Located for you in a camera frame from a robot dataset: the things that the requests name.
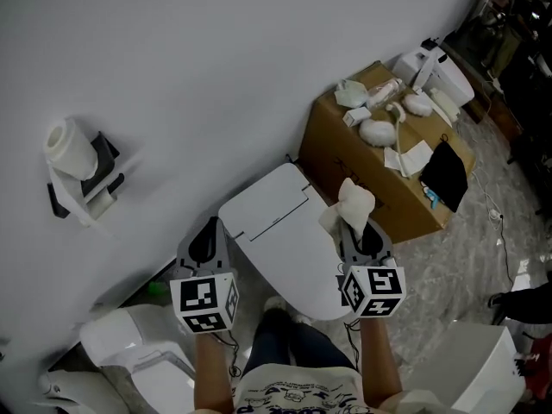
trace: white toilet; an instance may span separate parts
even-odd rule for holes
[[[336,276],[341,259],[318,223],[328,205],[293,164],[284,164],[218,211],[235,240],[268,283],[295,309],[316,320],[350,312]]]
[[[80,340],[97,367],[125,367],[159,414],[191,412],[195,371],[179,343],[172,306],[137,305],[87,323]]]

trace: toilet paper roll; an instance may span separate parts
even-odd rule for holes
[[[97,170],[97,152],[72,118],[58,122],[44,142],[44,153],[52,167],[84,181]]]
[[[104,187],[91,201],[88,203],[88,212],[93,219],[98,219],[111,205],[117,200],[114,193],[110,193],[108,187]],[[90,227],[88,222],[81,223],[85,227]]]

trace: white t-shirt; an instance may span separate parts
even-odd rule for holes
[[[236,414],[453,414],[431,392],[401,392],[379,409],[364,403],[362,377],[345,367],[266,364],[245,375],[234,395]],[[206,414],[208,410],[195,411]]]

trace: toilet seat lid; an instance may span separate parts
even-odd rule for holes
[[[267,282],[297,311],[316,320],[350,312],[336,276],[342,263],[318,219],[327,205],[293,164],[284,164],[230,199],[224,227]]]
[[[132,373],[132,381],[142,397],[159,414],[194,411],[193,379],[171,360],[141,367]]]

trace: white appliance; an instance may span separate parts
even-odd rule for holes
[[[136,389],[159,414],[194,411],[194,369],[179,343],[172,306],[137,305],[87,323],[80,341],[98,367],[129,370]]]
[[[474,88],[469,84],[466,76],[439,47],[434,47],[430,51],[421,46],[401,55],[393,67],[393,73],[403,79],[407,85],[412,86],[423,65],[430,58],[436,60],[435,64],[430,69],[429,77],[425,77],[427,81],[420,85],[426,93],[430,93],[434,88],[443,91],[459,108],[474,99]]]
[[[456,322],[433,355],[414,368],[405,389],[429,390],[470,414],[508,414],[525,390],[506,327]]]
[[[129,409],[100,373],[64,370],[44,373],[39,387],[46,397],[34,405],[61,408],[69,414],[128,414]]]
[[[341,264],[318,223],[327,205],[293,164],[284,164],[218,212],[229,236],[297,311],[317,320],[345,316],[336,275]]]

